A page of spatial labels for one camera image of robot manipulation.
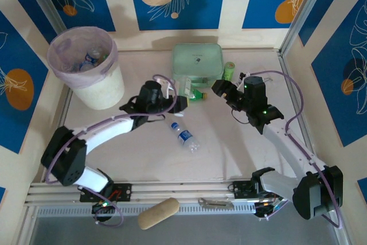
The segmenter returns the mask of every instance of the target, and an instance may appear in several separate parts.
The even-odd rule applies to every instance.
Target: translucent container
[[[189,77],[194,87],[211,87],[223,75],[223,53],[218,44],[177,44],[172,52],[173,79]]]
[[[97,67],[79,71],[91,45],[100,45],[108,57]],[[116,43],[97,27],[72,28],[50,44],[47,61],[61,79],[91,109],[102,110],[117,104],[124,94]]]

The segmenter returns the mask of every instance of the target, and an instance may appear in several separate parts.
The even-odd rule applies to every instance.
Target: green plastic container
[[[218,44],[177,44],[172,52],[173,79],[190,78],[194,87],[211,87],[223,75],[223,53]]]

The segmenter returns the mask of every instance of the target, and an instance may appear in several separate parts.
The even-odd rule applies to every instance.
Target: white vent grille
[[[205,209],[199,204],[181,204],[176,215],[218,215],[255,213],[254,203],[234,203],[234,209]],[[124,216],[136,216],[153,207],[154,204],[126,204],[119,205]],[[40,207],[37,217],[86,217],[91,216],[92,207],[89,206],[55,206]]]

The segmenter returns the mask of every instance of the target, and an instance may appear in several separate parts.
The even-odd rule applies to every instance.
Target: water bottle
[[[187,127],[183,123],[183,121],[179,120],[178,118],[168,118],[167,119],[168,125],[170,129],[175,133],[178,142],[183,146],[188,148],[192,153],[196,152],[199,148],[199,143],[195,139],[194,136],[187,130]]]
[[[99,64],[99,60],[103,57],[103,48],[101,46],[91,46],[87,50],[87,54],[85,55],[85,60],[93,65]]]

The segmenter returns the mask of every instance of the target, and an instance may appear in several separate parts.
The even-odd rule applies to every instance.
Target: bottle label
[[[178,127],[178,123],[173,123],[173,124],[171,125],[171,127],[172,127],[172,129],[176,129],[176,128]]]
[[[95,64],[98,61],[98,59],[91,57],[88,53],[85,55],[85,60],[91,64]]]
[[[192,137],[191,133],[188,130],[184,130],[178,136],[178,140],[181,144],[184,144],[190,137]]]

